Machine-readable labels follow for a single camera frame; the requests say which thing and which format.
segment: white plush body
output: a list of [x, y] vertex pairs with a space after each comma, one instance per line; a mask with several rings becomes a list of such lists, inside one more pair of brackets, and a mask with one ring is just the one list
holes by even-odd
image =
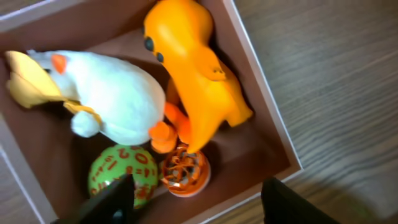
[[[51, 55], [66, 56], [65, 73], [59, 74]], [[102, 126], [84, 111], [72, 119], [72, 130], [90, 137], [99, 129], [118, 144], [138, 145], [150, 139], [149, 129], [164, 118], [165, 93], [141, 68], [123, 60], [90, 52], [29, 52], [50, 76], [62, 95], [78, 100], [100, 115]]]

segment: white plush duck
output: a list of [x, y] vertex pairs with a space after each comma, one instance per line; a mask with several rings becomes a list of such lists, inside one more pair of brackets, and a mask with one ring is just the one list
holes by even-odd
[[80, 136], [101, 132], [118, 144], [138, 145], [150, 140], [150, 128], [164, 118], [162, 87], [129, 62], [67, 50], [28, 54], [7, 53], [11, 95], [27, 108], [64, 101]]

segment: ball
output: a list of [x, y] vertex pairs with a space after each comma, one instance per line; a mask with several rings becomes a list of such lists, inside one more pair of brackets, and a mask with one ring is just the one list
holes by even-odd
[[110, 185], [124, 174], [134, 178], [134, 208], [145, 205], [157, 187], [157, 164], [144, 148], [116, 145], [105, 149], [92, 163], [88, 175], [90, 196]]

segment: brown box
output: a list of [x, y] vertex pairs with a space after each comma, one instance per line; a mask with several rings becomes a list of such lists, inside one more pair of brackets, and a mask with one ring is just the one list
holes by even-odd
[[[237, 128], [220, 128], [203, 149], [213, 176], [202, 193], [178, 198], [160, 188], [142, 215], [142, 223], [205, 222], [258, 194], [267, 177], [285, 180], [302, 170], [234, 2], [200, 2], [214, 18], [211, 44], [239, 78], [255, 116]], [[144, 49], [141, 34], [143, 19], [154, 4], [154, 0], [40, 2], [1, 18], [0, 53], [93, 51], [128, 60], [164, 86], [169, 75]], [[0, 110], [4, 117], [0, 119], [0, 151], [12, 173], [8, 176], [15, 179], [26, 198], [18, 203], [28, 205], [40, 222], [65, 217], [88, 198], [88, 168], [113, 143], [102, 135], [89, 139], [74, 136], [72, 116], [58, 104], [21, 108], [6, 90], [9, 71], [4, 58], [0, 60]]]

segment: toy eye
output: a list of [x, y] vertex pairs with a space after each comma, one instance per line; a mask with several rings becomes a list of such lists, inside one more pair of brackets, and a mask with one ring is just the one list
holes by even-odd
[[163, 63], [164, 58], [163, 58], [163, 55], [162, 55], [161, 53], [157, 53], [157, 54], [156, 54], [156, 58], [157, 58], [157, 60], [158, 60], [160, 63]]
[[145, 48], [151, 52], [154, 51], [154, 41], [150, 37], [145, 39]]

